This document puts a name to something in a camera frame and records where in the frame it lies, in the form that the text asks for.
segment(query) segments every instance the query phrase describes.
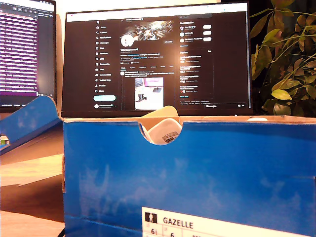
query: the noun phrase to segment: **sticker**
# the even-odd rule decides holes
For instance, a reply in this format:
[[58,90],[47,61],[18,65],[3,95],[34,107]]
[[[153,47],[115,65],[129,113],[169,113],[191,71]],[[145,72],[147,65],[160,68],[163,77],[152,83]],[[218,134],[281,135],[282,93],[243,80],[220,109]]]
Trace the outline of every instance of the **sticker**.
[[143,237],[306,237],[142,207]]

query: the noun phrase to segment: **monitor screen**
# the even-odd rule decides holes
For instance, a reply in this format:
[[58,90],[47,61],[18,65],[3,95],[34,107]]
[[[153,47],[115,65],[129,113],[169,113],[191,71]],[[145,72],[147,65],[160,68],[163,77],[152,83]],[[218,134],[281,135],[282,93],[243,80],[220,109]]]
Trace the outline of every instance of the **monitor screen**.
[[54,1],[0,0],[0,111],[56,99]]
[[252,113],[248,4],[66,14],[63,117]]

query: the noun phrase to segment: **cardboard box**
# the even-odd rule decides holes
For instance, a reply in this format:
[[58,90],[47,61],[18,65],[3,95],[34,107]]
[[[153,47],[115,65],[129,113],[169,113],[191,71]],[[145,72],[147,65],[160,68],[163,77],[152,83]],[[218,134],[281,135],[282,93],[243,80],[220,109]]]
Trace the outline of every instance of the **cardboard box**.
[[66,236],[315,236],[316,120],[249,118],[179,117],[164,146],[134,118],[65,122]]

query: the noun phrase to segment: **wooden desk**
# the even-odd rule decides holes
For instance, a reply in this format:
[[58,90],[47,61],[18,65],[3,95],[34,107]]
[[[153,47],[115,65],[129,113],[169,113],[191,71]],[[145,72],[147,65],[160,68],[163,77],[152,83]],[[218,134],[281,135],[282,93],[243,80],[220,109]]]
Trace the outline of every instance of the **wooden desk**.
[[0,156],[1,237],[57,237],[64,228],[61,128]]

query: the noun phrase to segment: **white wall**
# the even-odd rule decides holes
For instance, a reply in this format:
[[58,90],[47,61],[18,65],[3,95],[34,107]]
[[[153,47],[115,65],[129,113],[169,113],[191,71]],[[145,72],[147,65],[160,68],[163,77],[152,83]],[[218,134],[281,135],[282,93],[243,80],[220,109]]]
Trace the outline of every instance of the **white wall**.
[[220,2],[220,0],[56,0],[57,6],[57,109],[61,110],[65,14],[73,11],[109,10]]

